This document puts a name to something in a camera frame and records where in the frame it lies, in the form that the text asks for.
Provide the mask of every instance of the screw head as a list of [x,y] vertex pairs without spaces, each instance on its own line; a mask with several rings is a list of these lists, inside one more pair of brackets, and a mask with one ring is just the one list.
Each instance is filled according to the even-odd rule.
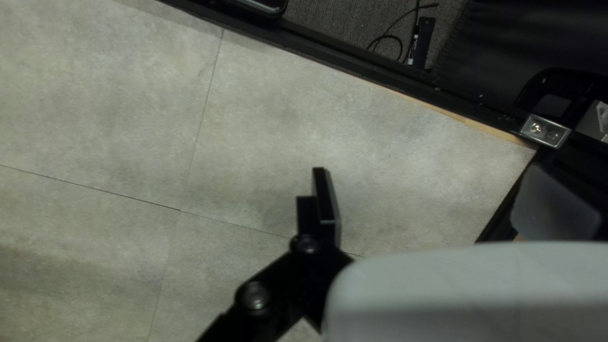
[[298,248],[306,254],[313,254],[319,250],[319,243],[310,236],[303,236],[298,241]]
[[270,292],[259,281],[252,281],[245,285],[241,302],[251,310],[260,310],[270,300]]
[[540,124],[534,124],[530,127],[530,131],[532,133],[540,133],[542,131],[542,126]]
[[557,139],[559,137],[559,133],[557,131],[550,131],[547,133],[547,138],[549,139]]

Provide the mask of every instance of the gray tile floor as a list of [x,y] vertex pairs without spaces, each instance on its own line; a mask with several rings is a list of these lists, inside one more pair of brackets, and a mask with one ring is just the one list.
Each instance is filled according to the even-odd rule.
[[472,243],[533,154],[152,0],[0,0],[0,84],[2,342],[193,341],[313,166],[349,253]]

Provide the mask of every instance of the black cable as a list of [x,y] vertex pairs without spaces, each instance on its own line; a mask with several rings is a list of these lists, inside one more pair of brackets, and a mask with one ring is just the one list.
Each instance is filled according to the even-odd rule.
[[[416,0],[416,18],[414,19],[414,25],[412,25],[412,34],[410,34],[410,43],[408,45],[409,49],[412,49],[412,44],[414,43],[414,35],[416,34],[416,26],[418,25],[418,11],[420,10],[420,0]],[[403,58],[403,64],[406,63],[407,61],[407,55],[405,58]]]
[[[391,25],[389,25],[389,27],[382,33],[382,35],[380,37],[377,37],[373,41],[371,41],[370,45],[367,47],[367,50],[369,50],[370,47],[371,47],[371,45],[375,42],[376,45],[374,45],[372,51],[376,51],[376,48],[378,47],[378,44],[380,44],[380,41],[382,40],[381,37],[387,36],[387,33],[390,31],[390,29],[392,29],[393,26],[397,25],[398,22],[400,22],[403,18],[407,17],[407,15],[409,15],[410,13],[416,11],[416,16],[417,16],[418,15],[418,11],[421,10],[421,9],[429,9],[429,8],[432,8],[432,7],[439,6],[438,2],[434,2],[432,4],[422,5],[422,6],[420,6],[419,4],[420,4],[420,0],[416,0],[416,7],[414,9],[411,9],[411,10],[405,12],[403,15],[401,15],[399,18],[397,18]],[[401,41],[400,39],[399,39],[399,41],[401,42],[401,53],[399,53],[399,58],[401,58],[401,56],[403,54],[403,41]]]
[[401,58],[401,55],[403,54],[403,41],[397,37],[397,36],[393,36],[393,35],[382,35],[380,37],[377,37],[376,39],[372,40],[371,43],[365,48],[366,50],[369,50],[371,45],[373,43],[380,43],[381,40],[385,39],[385,38],[391,38],[397,41],[397,43],[399,43],[399,56],[397,56],[396,60],[399,60]]

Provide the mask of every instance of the silver metal plate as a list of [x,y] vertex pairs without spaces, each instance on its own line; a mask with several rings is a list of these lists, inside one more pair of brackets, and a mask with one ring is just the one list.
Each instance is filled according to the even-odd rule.
[[572,130],[538,115],[530,114],[519,133],[553,148],[560,148]]

